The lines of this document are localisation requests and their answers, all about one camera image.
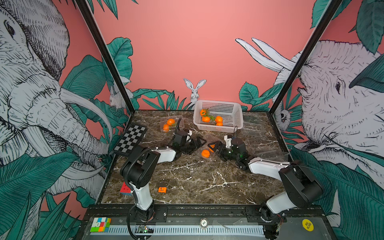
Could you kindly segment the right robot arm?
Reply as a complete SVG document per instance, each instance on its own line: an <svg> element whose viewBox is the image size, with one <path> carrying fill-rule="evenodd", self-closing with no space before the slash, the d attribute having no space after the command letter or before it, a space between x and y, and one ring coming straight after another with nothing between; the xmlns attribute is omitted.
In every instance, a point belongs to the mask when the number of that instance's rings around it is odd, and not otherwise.
<svg viewBox="0 0 384 240"><path fill-rule="evenodd" d="M263 221L270 222L281 212L293 208L307 208L324 192L308 166L300 161L276 162L252 157L240 138L225 136L225 142L216 141L208 148L217 152L223 161L234 161L236 166L255 175L264 175L282 182L284 191L269 198L259 209Z"/></svg>

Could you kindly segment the orange with leaf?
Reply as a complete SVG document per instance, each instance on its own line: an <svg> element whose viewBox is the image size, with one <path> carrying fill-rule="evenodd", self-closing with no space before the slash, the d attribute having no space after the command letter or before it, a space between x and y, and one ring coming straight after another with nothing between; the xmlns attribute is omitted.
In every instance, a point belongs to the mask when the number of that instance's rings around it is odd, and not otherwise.
<svg viewBox="0 0 384 240"><path fill-rule="evenodd" d="M217 117L215 118L215 121L216 121L216 122L223 122L223 118L220 117L220 116L217 116Z"/></svg>

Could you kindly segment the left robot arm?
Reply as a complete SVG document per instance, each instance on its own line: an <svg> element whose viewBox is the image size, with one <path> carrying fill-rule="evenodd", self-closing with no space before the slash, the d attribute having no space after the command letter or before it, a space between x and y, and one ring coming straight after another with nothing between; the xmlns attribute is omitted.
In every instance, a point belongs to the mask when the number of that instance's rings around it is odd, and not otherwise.
<svg viewBox="0 0 384 240"><path fill-rule="evenodd" d="M189 155L207 143L201 137L192 137L192 132L178 130L165 147L135 147L120 170L125 184L135 199L133 210L143 222L155 216L155 203L150 194L149 182L158 163L172 162Z"/></svg>

